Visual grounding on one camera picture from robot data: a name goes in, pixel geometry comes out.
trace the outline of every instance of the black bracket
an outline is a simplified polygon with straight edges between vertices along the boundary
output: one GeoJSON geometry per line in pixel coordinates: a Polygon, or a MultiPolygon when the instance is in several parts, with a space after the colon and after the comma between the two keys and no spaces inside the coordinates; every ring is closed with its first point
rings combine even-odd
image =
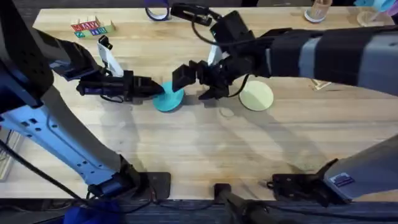
{"type": "Polygon", "coordinates": [[[213,21],[209,16],[214,18],[216,21],[221,19],[221,15],[211,11],[209,7],[190,3],[174,3],[170,13],[173,16],[186,19],[188,21],[193,20],[195,23],[204,26],[210,26],[213,21]]]}
{"type": "Polygon", "coordinates": [[[276,200],[317,202],[323,207],[329,204],[345,205],[349,201],[342,199],[323,181],[325,172],[335,163],[334,159],[323,166],[316,174],[274,174],[268,189],[274,191],[276,200]]]}

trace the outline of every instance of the metal mount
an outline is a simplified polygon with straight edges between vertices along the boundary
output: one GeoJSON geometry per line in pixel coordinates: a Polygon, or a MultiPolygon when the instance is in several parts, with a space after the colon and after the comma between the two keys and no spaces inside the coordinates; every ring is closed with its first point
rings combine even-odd
{"type": "Polygon", "coordinates": [[[324,173],[335,163],[334,159],[322,167],[316,174],[274,174],[272,182],[267,183],[268,189],[274,191],[276,200],[317,202],[323,207],[329,204],[345,205],[336,192],[332,191],[323,181],[324,173]]]}

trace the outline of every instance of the cup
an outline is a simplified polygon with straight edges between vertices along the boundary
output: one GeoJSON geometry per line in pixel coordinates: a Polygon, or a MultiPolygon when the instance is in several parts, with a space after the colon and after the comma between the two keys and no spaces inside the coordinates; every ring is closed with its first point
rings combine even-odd
{"type": "Polygon", "coordinates": [[[305,11],[305,18],[310,22],[323,21],[332,2],[332,0],[315,0],[312,7],[305,11]]]}

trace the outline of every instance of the blue object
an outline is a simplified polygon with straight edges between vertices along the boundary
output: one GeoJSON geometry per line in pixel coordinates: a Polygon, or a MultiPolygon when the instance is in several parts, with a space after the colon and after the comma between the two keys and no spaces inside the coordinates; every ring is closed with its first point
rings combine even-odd
{"type": "Polygon", "coordinates": [[[392,7],[396,0],[356,0],[356,6],[372,6],[379,12],[384,12],[392,7]]]}
{"type": "MultiPolygon", "coordinates": [[[[97,202],[98,208],[119,212],[117,202],[97,202]]],[[[90,208],[72,207],[66,212],[63,224],[118,224],[121,223],[121,215],[102,212],[90,208]]]]}
{"type": "Polygon", "coordinates": [[[174,110],[182,102],[184,97],[184,90],[173,92],[172,82],[165,82],[162,84],[165,91],[164,94],[158,95],[154,98],[154,106],[161,112],[168,112],[174,110]]]}
{"type": "Polygon", "coordinates": [[[170,16],[170,4],[169,0],[144,0],[145,3],[145,12],[147,13],[147,16],[152,19],[153,21],[166,21],[169,19],[170,16]],[[166,8],[166,14],[163,15],[157,15],[154,14],[150,9],[149,6],[151,3],[160,3],[166,8]]]}
{"type": "Polygon", "coordinates": [[[101,34],[101,33],[98,31],[97,28],[91,29],[90,32],[91,32],[91,34],[93,34],[93,35],[100,35],[100,34],[101,34]]]}

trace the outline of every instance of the yellow disc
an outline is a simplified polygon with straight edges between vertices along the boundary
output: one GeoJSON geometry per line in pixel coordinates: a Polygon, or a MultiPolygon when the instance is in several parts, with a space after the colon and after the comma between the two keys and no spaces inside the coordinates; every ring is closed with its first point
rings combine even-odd
{"type": "Polygon", "coordinates": [[[248,81],[239,94],[241,103],[249,110],[263,111],[274,102],[274,93],[271,88],[260,81],[248,81]]]}

